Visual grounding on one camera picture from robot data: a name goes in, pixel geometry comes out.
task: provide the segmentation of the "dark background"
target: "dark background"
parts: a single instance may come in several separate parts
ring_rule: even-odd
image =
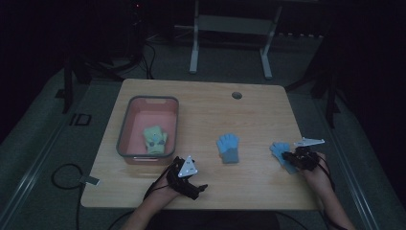
[[[170,39],[173,25],[192,25],[192,2],[2,0],[0,141],[19,121],[45,82],[62,68],[66,58],[86,54],[96,61],[108,62],[114,56],[127,57],[142,51],[139,44],[128,42],[137,36],[130,33],[131,25],[140,20]],[[203,10],[209,12],[228,9],[230,14],[268,16],[266,8],[256,11],[244,6],[241,0],[201,2],[207,3]],[[239,7],[231,11],[227,8],[230,2]],[[339,70],[339,89],[405,205],[404,1],[346,1],[340,5],[332,1],[284,2],[277,30],[285,35],[325,37],[313,65]]]

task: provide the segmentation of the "table top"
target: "table top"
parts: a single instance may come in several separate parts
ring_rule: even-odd
[[[242,98],[232,97],[239,92]],[[197,200],[176,198],[167,209],[316,210],[316,196],[298,174],[289,174],[269,150],[273,142],[302,139],[281,86],[175,80],[125,80],[114,105],[91,176],[85,207],[134,208],[165,166],[128,165],[117,153],[125,111],[137,95],[172,96],[179,101],[176,150],[199,170],[191,184],[208,184]],[[232,132],[239,137],[239,163],[224,165],[215,144]]]

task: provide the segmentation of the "pink plastic bin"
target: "pink plastic bin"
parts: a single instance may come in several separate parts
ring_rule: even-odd
[[[130,165],[167,165],[173,160],[179,102],[173,97],[136,96],[129,101],[117,152]],[[168,134],[163,154],[148,154],[146,127],[160,126]]]

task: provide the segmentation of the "light blue glove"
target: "light blue glove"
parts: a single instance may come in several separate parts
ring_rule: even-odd
[[[227,133],[217,140],[218,151],[220,152],[223,164],[238,163],[238,142],[239,138],[233,133]]]
[[[287,170],[289,174],[296,173],[298,170],[296,167],[292,166],[288,161],[285,161],[282,157],[282,153],[286,151],[290,151],[289,144],[284,142],[274,142],[269,149],[273,152],[273,154],[278,158],[281,165]]]

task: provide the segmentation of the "gray carpet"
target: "gray carpet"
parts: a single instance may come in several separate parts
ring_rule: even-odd
[[[211,42],[203,42],[200,48],[196,75],[189,74],[191,44],[189,37],[178,43],[150,42],[156,50],[152,74],[157,80],[173,81],[221,81],[287,86],[305,72],[320,39],[311,37],[292,38],[279,36],[272,43],[269,54],[274,79],[265,80],[259,59],[259,51],[234,47],[218,48]],[[147,60],[152,50],[145,48]],[[125,78],[143,79],[142,66],[122,73]],[[107,125],[120,84],[103,78],[95,79],[89,86],[75,84],[76,99],[70,114],[60,112],[63,102],[55,99],[63,81],[60,74],[54,76],[30,110],[1,146],[0,176],[2,210],[11,199],[25,171],[35,158],[51,146],[44,160],[42,171],[33,189],[16,210],[10,229],[75,229],[79,190],[60,190],[51,182],[52,173],[66,163],[78,164],[84,174],[90,172],[99,144]],[[325,99],[314,100],[309,96],[311,83],[292,92],[288,97],[300,131],[309,138],[323,138],[326,143],[313,149],[324,152],[336,183],[337,195],[358,229],[401,229],[406,226],[406,215],[377,162],[362,128],[346,107],[337,101],[341,113],[334,115],[335,129],[328,127],[324,119]],[[73,113],[91,114],[90,126],[69,126]],[[51,144],[52,136],[57,139]],[[346,179],[341,164],[345,154],[359,183],[363,197],[369,204],[375,224],[366,224],[361,210],[354,202],[354,191]],[[75,185],[79,174],[70,168],[58,174],[58,182]],[[81,229],[107,229],[127,209],[80,208]],[[326,229],[317,212],[284,212],[304,224],[308,229]],[[294,221],[279,216],[281,229],[301,229]]]

